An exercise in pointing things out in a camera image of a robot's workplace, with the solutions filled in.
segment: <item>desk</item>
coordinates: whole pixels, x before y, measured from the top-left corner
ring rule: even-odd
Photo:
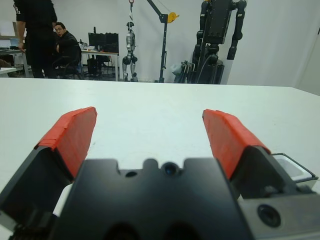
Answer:
[[[3,76],[8,76],[8,73],[16,72],[17,69],[14,67],[1,67],[0,69],[0,77],[3,78]]]
[[[116,56],[115,59],[115,81],[118,82],[118,55],[119,53],[116,52],[104,52],[104,51],[89,51],[89,50],[82,50],[83,55],[94,55],[94,56]]]
[[[88,106],[98,115],[87,158],[114,158],[121,169],[140,169],[147,158],[181,167],[185,158],[212,158],[208,108],[237,116],[273,153],[320,176],[320,96],[295,88],[4,78],[0,191],[61,115]]]
[[[25,77],[26,77],[26,78],[32,77],[32,76],[29,74],[28,64],[27,64],[27,57],[26,57],[26,54],[25,54],[24,52],[22,52],[22,51],[20,51],[20,50],[0,51],[0,56],[1,56],[1,55],[7,55],[7,54],[13,54],[13,55],[22,54]]]

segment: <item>metal stand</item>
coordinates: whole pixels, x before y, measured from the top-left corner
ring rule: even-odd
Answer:
[[[151,5],[153,10],[156,12],[156,14],[158,14],[160,22],[164,24],[160,78],[159,78],[159,81],[158,80],[154,81],[155,83],[164,83],[165,82],[164,70],[166,69],[166,63],[167,63],[166,44],[167,44],[167,27],[168,27],[168,16],[169,15],[162,14],[152,0],[147,0],[147,1]]]

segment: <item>black shirt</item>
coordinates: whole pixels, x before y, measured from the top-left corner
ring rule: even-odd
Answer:
[[[25,22],[26,30],[51,30],[57,15],[51,0],[14,0],[16,20]]]

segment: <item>black pants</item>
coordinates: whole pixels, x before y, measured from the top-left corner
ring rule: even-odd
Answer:
[[[57,78],[52,67],[55,42],[54,32],[50,28],[33,29],[27,32],[26,58],[35,78],[44,78],[42,70],[48,78]]]
[[[44,79],[44,75],[49,79],[56,79],[57,74],[51,65],[43,66],[42,68],[31,66],[33,77],[36,79]]]

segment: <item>person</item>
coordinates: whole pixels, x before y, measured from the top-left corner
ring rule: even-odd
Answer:
[[[55,45],[55,50],[58,53],[57,58],[69,57],[58,61],[58,63],[66,65],[70,61],[75,61],[77,65],[81,59],[81,49],[77,39],[66,29],[66,26],[62,22],[57,22],[54,29],[57,34]]]
[[[19,37],[19,49],[26,52],[26,59],[31,65],[35,78],[57,78],[52,67],[55,47],[53,28],[57,15],[51,0],[14,0],[16,23]]]

